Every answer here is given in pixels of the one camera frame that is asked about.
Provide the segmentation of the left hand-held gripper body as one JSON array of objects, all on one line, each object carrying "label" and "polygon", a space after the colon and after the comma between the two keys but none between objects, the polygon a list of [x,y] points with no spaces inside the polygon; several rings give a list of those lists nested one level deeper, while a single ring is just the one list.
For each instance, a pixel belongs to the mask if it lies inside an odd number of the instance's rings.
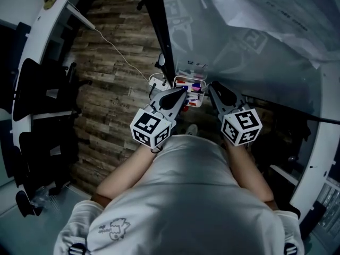
[{"label": "left hand-held gripper body", "polygon": [[160,148],[171,136],[181,108],[181,88],[159,92],[136,113],[130,124],[132,138],[148,148]]}]

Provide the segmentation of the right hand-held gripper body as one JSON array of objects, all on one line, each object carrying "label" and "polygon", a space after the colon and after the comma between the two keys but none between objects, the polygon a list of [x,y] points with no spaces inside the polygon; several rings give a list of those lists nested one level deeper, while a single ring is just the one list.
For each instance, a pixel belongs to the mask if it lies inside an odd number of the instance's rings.
[{"label": "right hand-held gripper body", "polygon": [[262,129],[261,120],[238,91],[215,81],[215,90],[209,91],[209,95],[222,124],[221,132],[232,145],[244,145],[257,138]]}]

